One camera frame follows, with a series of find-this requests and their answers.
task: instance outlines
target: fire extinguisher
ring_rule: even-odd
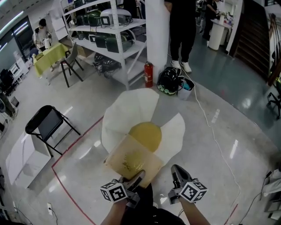
[[[153,64],[146,62],[144,65],[145,87],[153,86]]]

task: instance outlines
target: yellow tablecloth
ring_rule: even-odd
[[[34,59],[33,62],[37,75],[41,76],[46,69],[51,67],[51,65],[64,58],[67,50],[68,48],[65,45],[57,43],[54,46],[51,46],[51,48],[43,51],[44,56],[38,59],[38,61]]]

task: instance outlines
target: power outlet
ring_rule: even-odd
[[[14,201],[13,201],[13,205],[14,205],[14,210],[15,210],[16,212],[18,212],[16,203],[15,203]]]
[[[52,205],[50,203],[47,203],[47,207],[48,207],[49,214],[51,216],[53,216],[53,211],[51,210],[52,209]]]

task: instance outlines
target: yellow circle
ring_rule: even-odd
[[[152,122],[139,123],[129,131],[134,139],[146,147],[150,152],[155,152],[162,139],[160,127]]]

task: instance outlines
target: trash can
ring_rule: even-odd
[[[16,97],[13,97],[13,98],[12,98],[11,103],[12,103],[15,107],[18,106],[18,100],[16,99]]]
[[[179,97],[179,99],[186,101],[189,95],[191,94],[193,88],[194,83],[191,80],[185,78],[183,83],[179,86],[177,96]]]

